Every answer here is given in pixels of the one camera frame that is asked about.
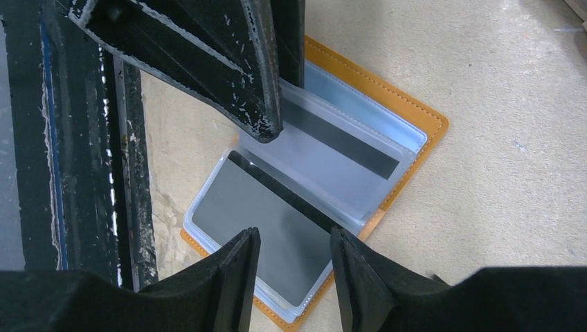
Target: beige surface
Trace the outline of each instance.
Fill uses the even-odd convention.
[[[587,35],[563,0],[307,0],[307,34],[451,128],[367,243],[456,283],[481,266],[587,264]],[[198,260],[183,213],[235,132],[143,76],[158,268]],[[340,331],[331,289],[305,331]],[[252,331],[277,331],[253,309]]]

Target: orange trim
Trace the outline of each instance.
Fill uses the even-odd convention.
[[[393,201],[395,201],[399,193],[405,188],[414,173],[419,169],[420,165],[426,160],[432,148],[438,144],[439,140],[446,133],[446,130],[449,127],[449,121],[442,114],[422,104],[393,85],[383,81],[375,74],[357,66],[308,36],[305,38],[305,46],[306,59],[310,62],[328,71],[338,79],[343,80],[385,108],[390,109],[400,118],[403,118],[416,126],[428,136],[428,141],[422,147],[422,150],[418,154],[414,163],[402,176],[392,192],[389,193],[385,201],[381,203],[379,209],[359,233],[359,238],[365,240],[382,220],[384,214],[387,212]],[[186,242],[188,242],[200,255],[203,257],[209,255],[184,229],[181,230],[180,235],[181,238],[186,240]],[[308,315],[314,310],[314,308],[316,308],[316,305],[320,302],[320,299],[324,294],[326,294],[326,291],[332,285],[333,281],[334,275],[330,273],[324,284],[318,289],[314,298],[310,300],[310,303],[302,315],[297,317],[291,324],[279,318],[275,312],[268,308],[257,297],[254,297],[253,303],[282,330],[297,331],[305,322]]]

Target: gray panel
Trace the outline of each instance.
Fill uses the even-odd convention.
[[[15,139],[12,130],[6,34],[0,25],[0,270],[23,270]]]
[[[299,306],[330,262],[329,233],[227,160],[192,222],[224,245],[247,227],[259,228],[257,276]]]

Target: wallet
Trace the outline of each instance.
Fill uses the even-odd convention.
[[[283,131],[241,133],[186,212],[181,237],[207,256],[259,228],[253,302],[296,330],[332,285],[329,232],[365,240],[445,134],[447,119],[305,38],[304,88],[282,80]]]

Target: open wallet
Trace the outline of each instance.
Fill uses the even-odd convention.
[[[201,255],[261,238],[254,304],[297,329],[332,285],[329,233],[364,240],[448,128],[304,36],[304,0],[54,0],[113,55],[241,130],[185,215]]]
[[[199,254],[257,227],[254,304],[296,330],[332,285],[329,232],[364,240],[448,128],[447,119],[305,38],[304,88],[281,81],[283,131],[242,133],[186,212],[181,237]]]

